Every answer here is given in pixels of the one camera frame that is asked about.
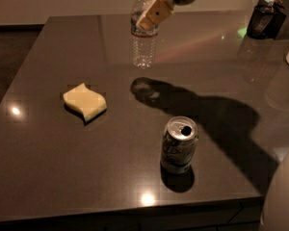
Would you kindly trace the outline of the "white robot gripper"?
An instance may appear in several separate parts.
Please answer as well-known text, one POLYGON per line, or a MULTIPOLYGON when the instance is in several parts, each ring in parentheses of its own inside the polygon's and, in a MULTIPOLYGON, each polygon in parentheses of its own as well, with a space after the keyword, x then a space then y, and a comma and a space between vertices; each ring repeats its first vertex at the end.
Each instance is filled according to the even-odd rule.
POLYGON ((196 0, 148 0, 144 12, 137 20, 136 26, 150 31, 173 14, 173 5, 185 6, 196 0))

